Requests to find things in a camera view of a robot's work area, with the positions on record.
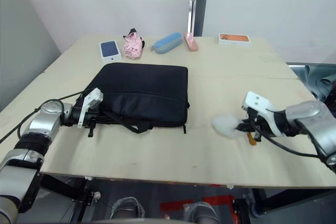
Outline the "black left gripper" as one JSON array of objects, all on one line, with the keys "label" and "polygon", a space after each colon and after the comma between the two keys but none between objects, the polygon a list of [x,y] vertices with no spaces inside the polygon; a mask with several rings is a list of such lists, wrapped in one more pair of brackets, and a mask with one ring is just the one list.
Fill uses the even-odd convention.
[{"label": "black left gripper", "polygon": [[98,106],[95,109],[88,109],[88,111],[85,113],[83,127],[89,129],[88,137],[93,137],[97,123],[106,125],[122,125],[122,123],[116,121],[118,119],[119,117],[113,113],[104,113],[102,115],[101,109]]}]

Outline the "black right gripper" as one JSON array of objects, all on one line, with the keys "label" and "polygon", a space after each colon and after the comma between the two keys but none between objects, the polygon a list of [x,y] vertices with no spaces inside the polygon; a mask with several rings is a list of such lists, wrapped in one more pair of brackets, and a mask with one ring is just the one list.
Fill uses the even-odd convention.
[{"label": "black right gripper", "polygon": [[237,126],[236,130],[240,132],[252,132],[253,129],[255,131],[254,140],[255,141],[261,141],[261,138],[263,137],[263,134],[261,133],[260,126],[257,125],[258,120],[258,112],[254,109],[248,108],[247,109],[248,119],[242,120]]}]

